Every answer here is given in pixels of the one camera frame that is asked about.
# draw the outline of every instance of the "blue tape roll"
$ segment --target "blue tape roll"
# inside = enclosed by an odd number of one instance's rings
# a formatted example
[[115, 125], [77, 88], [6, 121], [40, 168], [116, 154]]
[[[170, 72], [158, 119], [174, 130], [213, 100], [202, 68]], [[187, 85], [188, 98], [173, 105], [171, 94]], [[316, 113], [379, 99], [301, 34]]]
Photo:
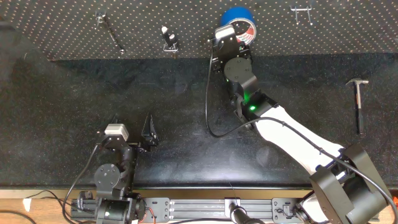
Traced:
[[251, 14], [249, 9], [246, 9], [245, 7], [233, 7], [226, 11], [221, 17], [221, 26], [229, 24], [230, 21], [236, 18], [245, 18], [254, 23], [253, 14]]
[[232, 24], [233, 22], [246, 22], [250, 25], [250, 28], [245, 33], [237, 35], [236, 38], [238, 41], [243, 41], [246, 45], [253, 43], [257, 30], [251, 11], [244, 7], [233, 7], [221, 16], [221, 26]]

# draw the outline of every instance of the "wooden floor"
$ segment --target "wooden floor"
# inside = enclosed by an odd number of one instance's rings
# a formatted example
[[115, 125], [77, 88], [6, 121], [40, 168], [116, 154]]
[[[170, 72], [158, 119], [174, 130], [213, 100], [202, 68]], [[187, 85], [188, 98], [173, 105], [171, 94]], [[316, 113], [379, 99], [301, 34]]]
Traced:
[[[59, 203], [54, 200], [54, 199], [32, 199], [30, 203], [30, 211], [27, 212], [24, 208], [24, 205], [22, 203], [24, 197], [27, 197], [29, 195], [37, 193], [37, 190], [29, 190], [29, 191], [18, 191], [18, 194], [14, 192], [14, 194], [11, 191], [8, 191], [8, 196], [7, 196], [7, 191], [0, 190], [0, 210], [12, 210], [15, 212], [21, 212], [23, 214], [26, 214], [30, 216], [37, 224], [51, 224], [51, 223], [67, 223], [62, 216], [62, 209]], [[65, 191], [56, 191], [57, 196], [60, 198], [63, 198], [65, 196]], [[280, 191], [280, 190], [274, 190], [274, 191], [245, 191], [245, 190], [236, 190], [235, 194], [237, 197], [245, 198], [245, 199], [254, 199], [254, 197], [258, 199], [267, 199], [267, 198], [272, 198], [272, 197], [281, 197], [281, 194], [283, 194], [285, 197], [302, 197], [305, 195], [307, 192], [304, 191]], [[75, 198], [75, 195], [77, 194], [77, 191], [75, 191], [72, 195], [72, 198]], [[141, 194], [144, 197], [164, 197], [164, 194], [172, 194], [170, 191], [144, 191], [141, 192]], [[223, 190], [222, 192], [220, 191], [204, 191], [204, 190], [190, 190], [190, 191], [176, 191], [174, 193], [174, 196], [172, 198], [224, 198], [224, 197], [230, 197], [233, 194], [233, 192], [228, 192]], [[50, 196], [49, 194], [42, 194], [39, 195], [38, 197], [46, 197]], [[387, 207], [384, 209], [380, 215], [380, 222], [375, 222], [375, 223], [380, 223], [380, 224], [385, 224], [385, 223], [392, 223], [394, 220], [394, 215], [392, 213], [391, 207]], [[0, 223], [30, 223], [30, 221], [19, 217], [17, 215], [11, 215], [11, 214], [3, 214], [0, 213]]]

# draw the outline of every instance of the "black table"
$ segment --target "black table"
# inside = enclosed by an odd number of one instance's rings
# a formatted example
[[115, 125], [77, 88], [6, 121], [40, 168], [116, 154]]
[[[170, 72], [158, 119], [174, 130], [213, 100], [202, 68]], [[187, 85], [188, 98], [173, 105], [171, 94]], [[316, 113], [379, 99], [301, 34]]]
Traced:
[[[135, 188], [310, 187], [306, 171], [257, 133], [208, 134], [207, 58], [48, 62], [24, 40], [3, 40], [1, 188], [69, 187], [109, 115], [118, 113], [138, 137], [149, 112], [160, 145], [139, 155]], [[397, 68], [394, 54], [255, 57], [253, 64], [261, 88], [291, 117], [329, 141], [360, 143], [391, 188], [398, 186]], [[354, 77], [369, 79], [362, 90], [362, 139], [354, 86], [345, 86]], [[216, 133], [239, 125], [220, 75], [211, 78], [210, 124]], [[95, 170], [111, 161], [110, 152], [97, 153], [77, 187], [93, 188]]]

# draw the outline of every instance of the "pegboard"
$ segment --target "pegboard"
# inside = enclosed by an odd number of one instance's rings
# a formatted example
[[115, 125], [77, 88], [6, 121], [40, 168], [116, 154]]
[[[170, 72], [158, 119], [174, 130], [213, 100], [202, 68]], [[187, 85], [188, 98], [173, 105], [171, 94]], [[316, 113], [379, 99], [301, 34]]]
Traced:
[[[398, 52], [393, 0], [0, 0], [0, 15], [49, 60], [171, 57], [163, 52], [162, 26], [177, 35], [179, 57], [209, 57], [207, 40], [235, 6], [254, 14], [253, 55]], [[303, 11], [297, 25], [291, 6], [311, 6], [313, 25]], [[97, 28], [97, 10], [106, 11], [126, 54]]]

